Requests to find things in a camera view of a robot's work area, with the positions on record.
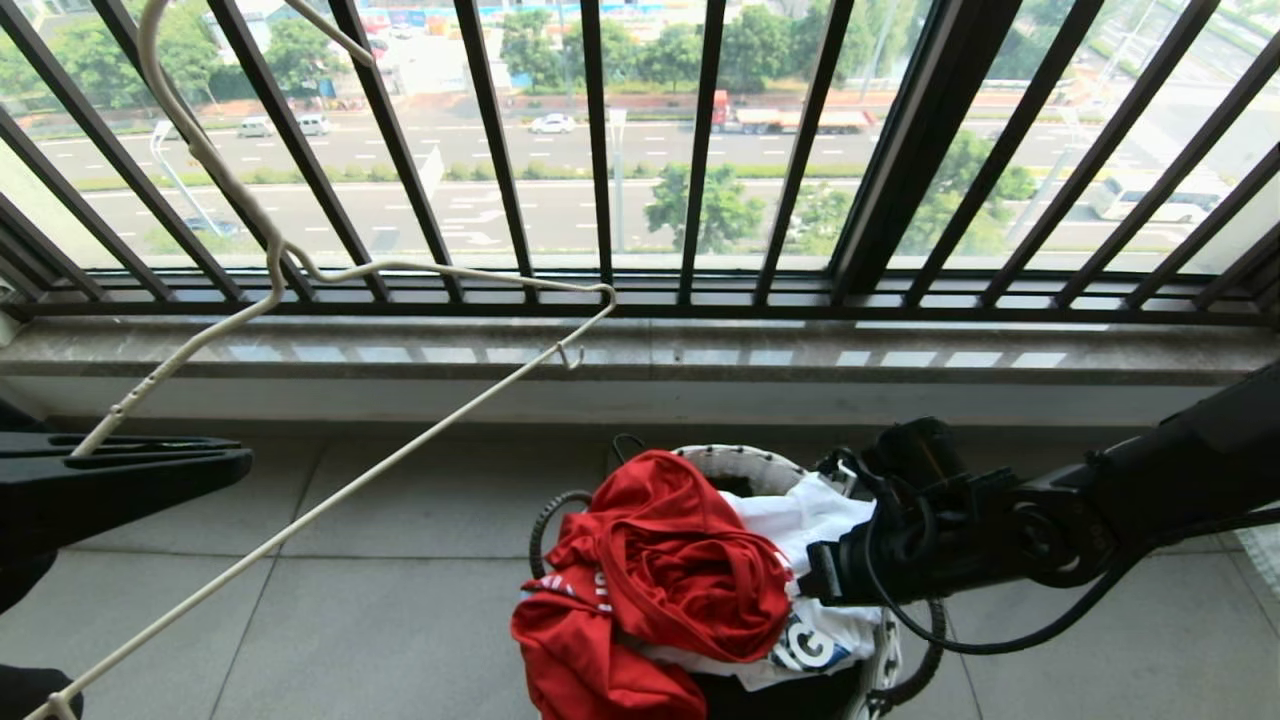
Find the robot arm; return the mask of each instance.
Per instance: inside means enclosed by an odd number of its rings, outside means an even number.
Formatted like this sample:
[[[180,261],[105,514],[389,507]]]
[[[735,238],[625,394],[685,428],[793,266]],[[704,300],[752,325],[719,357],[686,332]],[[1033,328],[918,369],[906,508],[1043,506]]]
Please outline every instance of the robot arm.
[[[873,447],[838,451],[826,464],[856,475],[878,509],[838,542],[809,546],[813,571],[800,580],[803,593],[826,605],[896,609],[1021,578],[1064,588],[1102,578],[1047,635],[941,643],[960,652],[1023,650],[1074,623],[1160,546],[1280,521],[1280,510],[1257,511],[1280,500],[1280,363],[1034,479],[1007,468],[968,473],[950,429],[933,418],[893,427]]]

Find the white car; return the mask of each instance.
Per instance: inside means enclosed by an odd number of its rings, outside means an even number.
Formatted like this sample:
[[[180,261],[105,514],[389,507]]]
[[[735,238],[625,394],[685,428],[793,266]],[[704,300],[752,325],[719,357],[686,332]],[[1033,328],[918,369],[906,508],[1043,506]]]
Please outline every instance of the white car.
[[[576,127],[577,123],[573,122],[573,118],[563,113],[552,113],[549,115],[543,115],[541,118],[534,120],[532,124],[529,126],[529,132],[561,133],[561,132],[572,132],[573,128]]]

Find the hanger hook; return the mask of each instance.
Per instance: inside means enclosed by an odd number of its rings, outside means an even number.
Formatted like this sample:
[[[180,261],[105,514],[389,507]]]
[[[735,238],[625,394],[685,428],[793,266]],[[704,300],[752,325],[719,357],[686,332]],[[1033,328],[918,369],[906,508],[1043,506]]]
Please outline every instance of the hanger hook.
[[[582,366],[582,361],[586,360],[586,348],[582,347],[581,345],[577,346],[577,359],[576,360],[570,360],[568,359],[568,350],[564,348],[564,343],[563,342],[557,342],[556,343],[556,352],[559,352],[561,360],[564,363],[564,369],[566,370],[576,370],[576,369],[581,368]]]

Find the laundry basket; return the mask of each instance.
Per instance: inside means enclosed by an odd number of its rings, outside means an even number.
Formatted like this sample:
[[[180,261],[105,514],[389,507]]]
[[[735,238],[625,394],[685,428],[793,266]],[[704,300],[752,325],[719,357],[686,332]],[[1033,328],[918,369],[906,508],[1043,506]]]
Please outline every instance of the laundry basket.
[[[696,468],[717,489],[735,495],[771,496],[786,495],[808,471],[778,455],[741,445],[698,445],[685,446],[672,451]],[[852,492],[852,480],[836,482],[820,477],[832,488],[846,497]],[[541,546],[547,524],[554,514],[570,502],[590,503],[591,495],[586,491],[571,491],[553,498],[539,514],[530,537],[530,570],[535,579],[545,574]],[[934,628],[941,624],[941,606],[931,605]],[[809,679],[790,680],[765,689],[746,693],[736,678],[692,674],[708,700],[708,716],[742,717],[741,708],[759,707],[759,700],[767,697],[772,702],[788,703],[786,717],[796,720],[874,720],[895,705],[905,702],[919,692],[937,667],[941,651],[929,652],[922,669],[908,683],[896,685],[901,669],[901,644],[899,623],[888,611],[882,614],[876,626],[876,650],[872,657],[854,667],[832,675],[814,675]],[[736,693],[728,691],[736,688]],[[822,696],[823,702],[813,702]]]

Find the street lamp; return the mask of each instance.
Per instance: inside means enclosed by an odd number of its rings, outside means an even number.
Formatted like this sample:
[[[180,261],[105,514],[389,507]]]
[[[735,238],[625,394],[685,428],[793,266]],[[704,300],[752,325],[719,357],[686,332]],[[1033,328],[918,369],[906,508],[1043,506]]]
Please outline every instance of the street lamp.
[[[627,109],[609,108],[609,142],[613,143],[613,251],[622,252],[622,131]]]
[[[168,136],[172,131],[173,131],[173,123],[170,120],[160,120],[159,123],[156,123],[155,129],[151,131],[151,142],[148,143],[151,149],[151,156],[155,158],[156,163],[159,163],[161,168],[164,168],[165,174],[169,176],[169,179],[173,182],[173,186],[178,188],[178,192],[180,192],[182,196],[187,199],[187,202],[189,202],[191,206],[196,209],[196,214],[200,215],[200,219],[205,222],[205,227],[209,228],[210,232],[212,232],[218,237],[223,237],[223,231],[219,229],[219,227],[214,224],[211,219],[209,219],[209,214],[205,213],[205,209],[200,206],[200,202],[196,202],[196,199],[192,197],[191,191],[187,190],[187,186],[182,184],[182,178],[178,177],[178,173],[175,173],[173,170],[173,167],[169,165],[169,159],[165,158],[164,152],[160,151],[160,145],[164,142],[165,136]]]

